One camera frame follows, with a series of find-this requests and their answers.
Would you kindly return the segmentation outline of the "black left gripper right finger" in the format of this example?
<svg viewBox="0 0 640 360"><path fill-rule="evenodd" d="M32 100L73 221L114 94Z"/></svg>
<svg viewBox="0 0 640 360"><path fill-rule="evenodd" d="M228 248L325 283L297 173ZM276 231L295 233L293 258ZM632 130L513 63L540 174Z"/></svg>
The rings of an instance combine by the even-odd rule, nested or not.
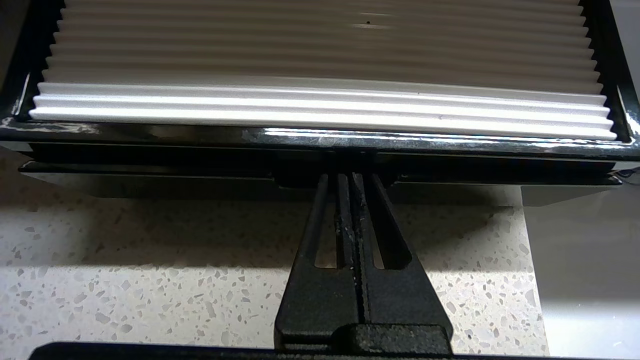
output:
<svg viewBox="0 0 640 360"><path fill-rule="evenodd" d="M452 331L418 255L403 237L380 178L353 173L350 194L363 321Z"/></svg>

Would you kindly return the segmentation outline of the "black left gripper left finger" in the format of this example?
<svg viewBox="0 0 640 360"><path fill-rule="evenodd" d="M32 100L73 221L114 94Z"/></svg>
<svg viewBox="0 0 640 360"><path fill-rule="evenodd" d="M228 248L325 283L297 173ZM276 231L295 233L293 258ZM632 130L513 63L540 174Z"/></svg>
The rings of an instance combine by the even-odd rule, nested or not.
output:
<svg viewBox="0 0 640 360"><path fill-rule="evenodd" d="M336 268L315 264L329 196L335 196ZM330 351L333 334L360 321L354 226L345 174L320 176L274 322L279 351Z"/></svg>

